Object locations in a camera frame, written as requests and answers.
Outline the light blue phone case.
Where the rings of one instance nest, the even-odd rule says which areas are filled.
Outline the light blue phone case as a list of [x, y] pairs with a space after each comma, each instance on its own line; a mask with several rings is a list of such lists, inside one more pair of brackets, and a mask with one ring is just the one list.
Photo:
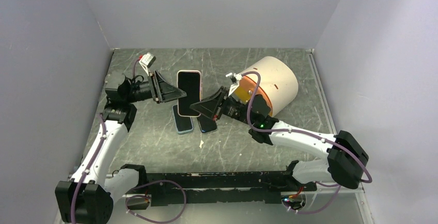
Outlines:
[[173, 117], [178, 134], [187, 134], [193, 131], [193, 121], [191, 117], [183, 117], [178, 114], [178, 106], [173, 105]]

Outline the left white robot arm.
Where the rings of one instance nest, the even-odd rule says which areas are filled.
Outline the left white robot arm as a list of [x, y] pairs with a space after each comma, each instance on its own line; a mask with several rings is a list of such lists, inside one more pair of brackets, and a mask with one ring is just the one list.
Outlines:
[[109, 167], [134, 123], [136, 102], [166, 103], [186, 96], [168, 83], [158, 71], [129, 78], [123, 73], [108, 79], [104, 89], [106, 104], [98, 115], [100, 128], [77, 171], [67, 181], [58, 182], [55, 196], [65, 223], [107, 223], [114, 204], [126, 193], [142, 193], [148, 186], [146, 168], [126, 164], [112, 178]]

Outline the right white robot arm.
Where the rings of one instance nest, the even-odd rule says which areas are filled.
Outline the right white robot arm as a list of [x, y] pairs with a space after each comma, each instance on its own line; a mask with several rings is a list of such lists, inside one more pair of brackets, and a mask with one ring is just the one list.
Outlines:
[[324, 134], [289, 125], [269, 115], [270, 108], [260, 94], [243, 104], [221, 87], [190, 108], [214, 121], [225, 115], [248, 124], [249, 134], [258, 143], [289, 147], [316, 157], [315, 161], [290, 163], [284, 176], [289, 190], [317, 181], [335, 182], [349, 189], [372, 182], [366, 168], [369, 156], [351, 133], [341, 130], [337, 134]]

